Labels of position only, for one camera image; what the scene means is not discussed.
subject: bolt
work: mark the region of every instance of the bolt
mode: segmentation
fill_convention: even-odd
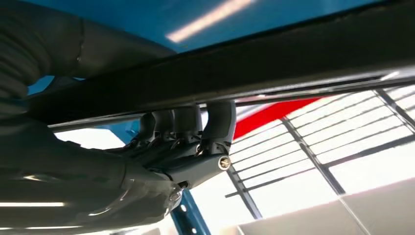
[[[178,201],[182,197],[183,190],[181,188],[175,188],[170,194],[169,200],[172,202]]]
[[[231,160],[228,156],[223,156],[219,159],[219,168],[221,170],[227,170],[231,166]]]

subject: fluorescent light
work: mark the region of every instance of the fluorescent light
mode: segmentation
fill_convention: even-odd
[[[252,2],[253,0],[228,0],[202,17],[197,18],[195,21],[168,34],[167,38],[175,43],[179,43],[212,24],[242,10]]]
[[[56,227],[29,227],[25,229],[73,229],[80,228],[82,226],[56,226]]]
[[[380,80],[381,80],[381,81],[385,81],[385,80],[387,80],[387,79],[390,79],[390,78],[396,77],[396,76],[398,76],[398,75],[399,75],[399,71],[391,72],[391,73],[389,73],[388,75],[381,77],[381,78],[380,78]]]
[[[0,207],[63,207],[63,202],[0,202]]]

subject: metal beam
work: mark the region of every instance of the metal beam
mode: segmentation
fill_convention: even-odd
[[[415,133],[415,120],[410,117],[384,90],[375,90],[375,94],[386,104],[386,106],[397,116],[412,133]]]
[[[235,168],[231,166],[227,173],[229,178],[231,179],[233,185],[236,188],[236,192],[241,196],[242,201],[244,202],[245,206],[248,208],[249,212],[251,213],[254,219],[262,219],[261,212],[259,212],[258,207],[256,206],[254,200],[252,199],[251,195],[249,194],[247,188],[245,187],[244,183],[242,182],[241,178],[239,177],[238,173],[236,172]]]
[[[414,13],[414,1],[381,1],[250,35],[34,95],[28,115],[50,125],[255,94],[316,96],[331,84],[348,92],[415,64]]]
[[[288,132],[293,136],[295,141],[299,144],[301,149],[307,155],[307,157],[311,160],[315,168],[323,175],[324,179],[330,185],[330,187],[335,191],[337,195],[345,194],[345,190],[342,188],[340,183],[336,180],[333,174],[328,170],[328,168],[321,164],[320,161],[317,159],[317,156],[313,153],[310,149],[310,146],[304,141],[302,136],[297,132],[295,127],[292,123],[288,120],[288,118],[283,117],[281,119],[282,124],[287,128]]]
[[[366,156],[369,156],[369,155],[372,155],[372,154],[375,154],[375,153],[379,153],[379,152],[382,152],[384,150],[388,150],[388,149],[391,149],[391,148],[395,148],[395,147],[398,147],[398,146],[401,146],[401,145],[405,145],[405,144],[408,144],[408,143],[411,143],[411,142],[414,142],[414,141],[415,141],[415,135],[402,137],[400,139],[397,139],[397,140],[394,140],[394,141],[391,141],[391,142],[388,142],[388,143],[384,143],[382,145],[379,145],[379,146],[376,146],[376,147],[373,147],[373,148],[365,149],[363,151],[360,151],[358,153],[349,155],[347,157],[334,160],[334,161],[326,163],[324,165],[327,168],[330,168],[330,167],[335,166],[335,165],[340,165],[340,164],[348,162],[348,161],[363,158],[363,157],[366,157]]]

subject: red panel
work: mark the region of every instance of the red panel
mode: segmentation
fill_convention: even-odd
[[[238,121],[238,123],[236,124],[236,130],[233,139],[237,139],[271,121],[280,119],[297,109],[300,109],[308,104],[313,103],[318,99],[320,99],[320,97],[313,99],[286,101],[273,104],[257,113],[252,114],[249,117],[246,117]]]

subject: bolt head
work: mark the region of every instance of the bolt head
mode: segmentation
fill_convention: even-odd
[[[223,156],[219,159],[219,168],[221,170],[227,170],[231,166],[231,160],[228,156]]]

